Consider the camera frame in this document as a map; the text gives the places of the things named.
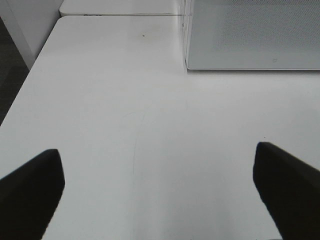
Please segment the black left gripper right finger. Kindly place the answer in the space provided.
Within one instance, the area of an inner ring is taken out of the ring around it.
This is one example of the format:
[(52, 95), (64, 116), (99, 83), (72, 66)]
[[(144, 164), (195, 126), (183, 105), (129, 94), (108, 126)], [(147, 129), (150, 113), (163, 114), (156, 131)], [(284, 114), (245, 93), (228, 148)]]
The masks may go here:
[(253, 182), (284, 240), (320, 238), (320, 172), (270, 142), (259, 142)]

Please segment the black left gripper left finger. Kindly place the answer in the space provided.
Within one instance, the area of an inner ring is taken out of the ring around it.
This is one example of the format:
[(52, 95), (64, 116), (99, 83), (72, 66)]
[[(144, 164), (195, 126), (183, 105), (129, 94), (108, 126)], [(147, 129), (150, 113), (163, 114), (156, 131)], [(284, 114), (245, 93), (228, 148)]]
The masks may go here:
[(0, 180), (0, 238), (42, 239), (65, 188), (61, 157), (47, 149)]

